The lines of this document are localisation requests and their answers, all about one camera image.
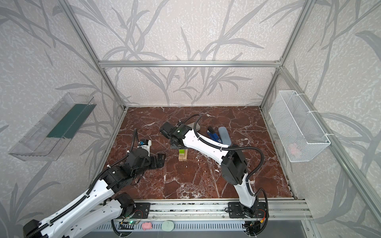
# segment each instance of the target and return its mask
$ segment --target wallpaper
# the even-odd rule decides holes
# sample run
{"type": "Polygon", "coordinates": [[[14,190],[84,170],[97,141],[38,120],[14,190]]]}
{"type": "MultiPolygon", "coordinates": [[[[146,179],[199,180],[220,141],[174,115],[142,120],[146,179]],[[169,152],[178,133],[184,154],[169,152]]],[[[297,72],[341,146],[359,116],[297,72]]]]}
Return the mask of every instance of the wallpaper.
{"type": "Polygon", "coordinates": [[[279,90],[290,90],[282,76],[278,77],[263,107],[263,115],[290,186],[298,199],[307,201],[321,237],[381,237],[381,227],[329,147],[309,162],[291,163],[288,160],[269,115],[279,90]]]}
{"type": "MultiPolygon", "coordinates": [[[[286,68],[381,194],[381,1],[316,3],[286,68]]],[[[263,111],[294,192],[305,198],[322,237],[381,237],[381,228],[329,148],[310,162],[290,163],[263,111]]]]}
{"type": "Polygon", "coordinates": [[[70,0],[100,60],[279,60],[304,0],[70,0]]]}
{"type": "Polygon", "coordinates": [[[0,2],[0,237],[23,237],[81,194],[102,168],[101,155],[122,108],[57,3],[0,2]],[[92,95],[97,106],[57,161],[8,154],[67,92],[92,95]]]}
{"type": "Polygon", "coordinates": [[[259,105],[274,68],[112,68],[126,105],[259,105]]]}
{"type": "Polygon", "coordinates": [[[379,0],[315,5],[286,67],[381,196],[380,22],[379,0]]]}

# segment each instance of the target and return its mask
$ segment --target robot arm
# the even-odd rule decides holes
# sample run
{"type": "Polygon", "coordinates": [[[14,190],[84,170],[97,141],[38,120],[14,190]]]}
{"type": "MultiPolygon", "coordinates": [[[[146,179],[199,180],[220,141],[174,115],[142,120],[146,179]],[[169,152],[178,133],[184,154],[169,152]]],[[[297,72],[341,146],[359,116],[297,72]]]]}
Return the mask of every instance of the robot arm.
{"type": "MultiPolygon", "coordinates": [[[[205,136],[200,135],[201,138],[208,141],[211,144],[214,144],[218,147],[222,148],[228,148],[228,145],[220,144],[218,142],[215,142],[209,138],[206,138],[205,136]]],[[[209,156],[214,161],[216,161],[219,165],[221,165],[222,170],[222,177],[230,184],[232,184],[235,188],[235,190],[238,193],[239,201],[242,205],[251,208],[255,202],[255,196],[251,196],[246,188],[246,185],[243,181],[245,181],[248,173],[243,172],[243,177],[239,178],[240,172],[238,172],[236,169],[237,167],[247,166],[247,162],[245,158],[238,158],[236,159],[239,161],[239,165],[234,164],[234,158],[227,155],[229,152],[225,150],[219,150],[213,147],[208,146],[207,144],[203,143],[200,139],[196,137],[194,132],[188,131],[187,134],[185,134],[185,139],[182,140],[185,147],[195,149],[197,151],[200,151],[201,153],[209,156]]]]}
{"type": "MultiPolygon", "coordinates": [[[[195,132],[195,126],[192,129],[181,123],[174,127],[166,122],[160,128],[160,132],[170,140],[171,145],[195,149],[215,160],[221,166],[223,178],[236,189],[243,214],[246,217],[255,217],[258,213],[259,201],[248,183],[248,177],[255,170],[248,173],[247,161],[241,151],[243,148],[215,142],[198,135],[195,132]]],[[[147,169],[164,166],[165,154],[158,154],[156,157],[149,156],[151,141],[142,140],[139,145],[136,150],[130,151],[126,157],[98,175],[87,191],[64,208],[40,222],[37,220],[28,222],[23,228],[24,237],[81,238],[103,222],[119,217],[123,211],[123,214],[127,214],[126,216],[132,215],[136,211],[136,205],[126,193],[116,196],[100,209],[89,212],[126,185],[130,185],[137,175],[142,176],[147,169]],[[126,161],[121,166],[114,166],[124,159],[126,161]]],[[[256,168],[258,169],[264,159],[262,152],[255,147],[245,147],[245,149],[256,149],[261,153],[261,162],[256,168]]]]}
{"type": "MultiPolygon", "coordinates": [[[[254,192],[249,185],[247,161],[238,146],[228,146],[215,142],[205,136],[195,133],[194,128],[179,122],[176,126],[172,126],[169,122],[164,123],[160,128],[160,132],[170,140],[171,146],[176,148],[192,148],[209,156],[221,165],[221,175],[230,184],[232,184],[238,193],[240,203],[244,214],[247,217],[254,217],[257,213],[256,205],[258,199],[253,196],[254,192]]],[[[263,154],[261,153],[261,162],[257,169],[263,163],[263,154]]]]}
{"type": "Polygon", "coordinates": [[[139,145],[137,149],[128,152],[122,159],[126,161],[121,166],[111,166],[103,171],[88,190],[68,205],[41,221],[28,222],[23,227],[24,237],[80,238],[103,222],[119,217],[122,211],[124,214],[133,214],[136,211],[136,205],[126,193],[116,196],[100,209],[89,212],[126,185],[130,185],[147,169],[163,167],[165,154],[149,156],[151,141],[142,140],[139,145]]]}

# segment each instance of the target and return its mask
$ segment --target pink object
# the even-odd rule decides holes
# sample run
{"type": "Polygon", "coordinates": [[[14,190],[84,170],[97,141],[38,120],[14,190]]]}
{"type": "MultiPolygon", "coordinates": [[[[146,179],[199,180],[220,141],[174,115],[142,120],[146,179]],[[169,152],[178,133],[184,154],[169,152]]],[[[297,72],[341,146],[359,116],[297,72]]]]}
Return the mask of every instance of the pink object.
{"type": "Polygon", "coordinates": [[[142,224],[142,228],[143,228],[143,230],[150,230],[150,229],[152,229],[152,223],[145,222],[142,224]]]}
{"type": "Polygon", "coordinates": [[[288,145],[288,149],[295,157],[300,156],[301,151],[298,149],[298,145],[296,143],[288,145]]]}

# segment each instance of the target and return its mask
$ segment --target green block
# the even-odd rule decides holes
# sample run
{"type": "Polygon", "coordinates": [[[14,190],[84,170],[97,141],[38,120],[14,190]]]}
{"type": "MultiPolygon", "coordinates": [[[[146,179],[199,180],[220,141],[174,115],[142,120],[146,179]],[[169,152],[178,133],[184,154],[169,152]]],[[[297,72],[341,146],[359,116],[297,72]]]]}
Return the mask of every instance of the green block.
{"type": "Polygon", "coordinates": [[[72,139],[95,106],[96,104],[75,104],[49,132],[47,137],[72,139]]]}

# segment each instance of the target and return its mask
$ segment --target red marble surface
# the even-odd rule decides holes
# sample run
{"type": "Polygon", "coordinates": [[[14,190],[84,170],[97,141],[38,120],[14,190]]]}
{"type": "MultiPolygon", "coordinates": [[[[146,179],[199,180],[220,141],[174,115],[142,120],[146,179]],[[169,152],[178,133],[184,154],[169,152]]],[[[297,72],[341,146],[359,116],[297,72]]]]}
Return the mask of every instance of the red marble surface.
{"type": "MultiPolygon", "coordinates": [[[[139,139],[152,140],[151,153],[166,153],[167,157],[163,168],[146,171],[138,185],[127,186],[120,192],[127,192],[133,199],[238,198],[233,185],[222,178],[221,168],[214,160],[189,149],[187,161],[178,161],[178,150],[169,149],[169,140],[159,132],[164,122],[175,125],[178,120],[184,121],[199,112],[203,113],[199,121],[200,134],[207,136],[208,126],[216,131],[225,126],[233,143],[255,146],[263,151],[265,162],[251,177],[254,191],[262,187],[268,197],[292,197],[258,107],[129,108],[106,165],[126,154],[134,128],[138,129],[139,139]]],[[[255,150],[243,152],[251,171],[259,163],[260,155],[255,150]]]]}

